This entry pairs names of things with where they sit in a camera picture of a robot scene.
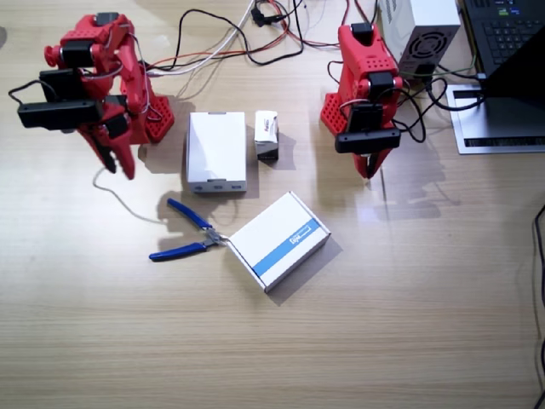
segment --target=cooling fan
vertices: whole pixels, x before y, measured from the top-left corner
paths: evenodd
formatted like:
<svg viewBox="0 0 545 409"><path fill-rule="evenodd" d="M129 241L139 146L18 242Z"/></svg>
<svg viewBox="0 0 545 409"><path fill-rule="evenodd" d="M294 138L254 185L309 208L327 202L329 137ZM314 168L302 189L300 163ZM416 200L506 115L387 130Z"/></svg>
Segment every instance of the cooling fan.
<svg viewBox="0 0 545 409"><path fill-rule="evenodd" d="M417 60L433 58L446 51L449 40L442 32L426 32L409 46L410 57Z"/></svg>
<svg viewBox="0 0 545 409"><path fill-rule="evenodd" d="M402 76L429 73L460 28L456 0L380 0L384 41Z"/></svg>

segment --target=cable connector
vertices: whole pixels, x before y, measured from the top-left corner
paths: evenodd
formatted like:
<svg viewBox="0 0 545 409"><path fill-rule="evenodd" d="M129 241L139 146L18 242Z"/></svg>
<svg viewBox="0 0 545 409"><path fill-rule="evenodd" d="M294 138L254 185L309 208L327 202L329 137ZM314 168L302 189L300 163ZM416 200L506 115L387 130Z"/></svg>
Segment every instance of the cable connector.
<svg viewBox="0 0 545 409"><path fill-rule="evenodd" d="M263 27L265 25L265 15L257 7L254 7L251 13L252 20L257 24L257 26Z"/></svg>
<svg viewBox="0 0 545 409"><path fill-rule="evenodd" d="M287 17L287 14L277 14L266 17L257 7L254 7L251 13L252 20L258 27L270 26L272 23L278 23Z"/></svg>

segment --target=white box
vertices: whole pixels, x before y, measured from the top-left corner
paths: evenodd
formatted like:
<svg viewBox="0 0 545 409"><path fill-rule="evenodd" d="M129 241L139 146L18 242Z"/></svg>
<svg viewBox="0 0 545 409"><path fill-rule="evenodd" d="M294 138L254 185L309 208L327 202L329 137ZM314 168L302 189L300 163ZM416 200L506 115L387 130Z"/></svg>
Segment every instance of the white box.
<svg viewBox="0 0 545 409"><path fill-rule="evenodd" d="M278 160L278 112L255 113L254 143L259 160Z"/></svg>
<svg viewBox="0 0 545 409"><path fill-rule="evenodd" d="M187 183L194 193L246 191L244 112L192 112Z"/></svg>
<svg viewBox="0 0 545 409"><path fill-rule="evenodd" d="M403 72L434 68L460 28L456 0L380 0L384 41Z"/></svg>
<svg viewBox="0 0 545 409"><path fill-rule="evenodd" d="M228 245L260 287L269 292L330 235L295 193L288 192L236 232Z"/></svg>

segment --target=plier jaw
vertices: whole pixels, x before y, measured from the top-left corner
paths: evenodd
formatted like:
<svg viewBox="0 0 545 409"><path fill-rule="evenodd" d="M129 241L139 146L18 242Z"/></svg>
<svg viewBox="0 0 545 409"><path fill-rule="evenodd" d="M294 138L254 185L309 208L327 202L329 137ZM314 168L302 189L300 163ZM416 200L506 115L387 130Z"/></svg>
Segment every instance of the plier jaw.
<svg viewBox="0 0 545 409"><path fill-rule="evenodd" d="M205 221L201 216L196 212L189 209L180 202L177 202L174 199L169 199L167 203L178 210L181 214L187 216L192 220L199 228L203 229L206 232L208 238L205 241L200 243L192 243L190 245L184 245L177 249L160 251L159 253L153 253L150 255L150 260L153 262L166 262L168 260L175 260L177 258L192 256L193 254L202 253L207 251L210 247L214 245L223 245L223 238L218 234L215 229Z"/></svg>

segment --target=red robotic arm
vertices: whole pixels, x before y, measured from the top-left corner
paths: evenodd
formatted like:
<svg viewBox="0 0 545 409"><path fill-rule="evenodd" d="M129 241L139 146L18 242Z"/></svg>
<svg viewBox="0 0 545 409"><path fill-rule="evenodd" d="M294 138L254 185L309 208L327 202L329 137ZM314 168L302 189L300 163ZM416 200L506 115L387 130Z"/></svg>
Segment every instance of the red robotic arm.
<svg viewBox="0 0 545 409"><path fill-rule="evenodd" d="M321 119L336 137L339 153L353 153L356 170L370 179L399 146L392 119L403 80L377 26L339 28L344 66L338 92L327 94Z"/></svg>
<svg viewBox="0 0 545 409"><path fill-rule="evenodd" d="M114 153L133 179L130 145L160 142L174 123L167 97L153 93L135 43L135 28L125 15L85 15L60 45L45 48L45 60L58 70L40 72L48 102L23 104L23 124L75 129L109 171L116 171ZM109 95L117 76L121 95Z"/></svg>

